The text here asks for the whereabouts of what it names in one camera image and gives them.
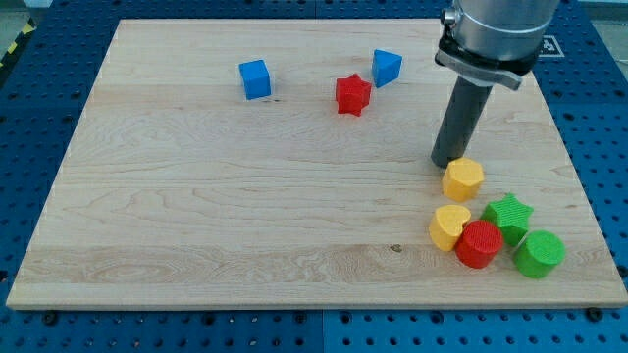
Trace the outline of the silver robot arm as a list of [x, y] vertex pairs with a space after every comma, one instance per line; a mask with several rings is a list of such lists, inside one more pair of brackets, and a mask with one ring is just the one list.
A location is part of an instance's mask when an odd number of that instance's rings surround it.
[[435, 62], [478, 86], [519, 88], [541, 52], [558, 0], [453, 0]]

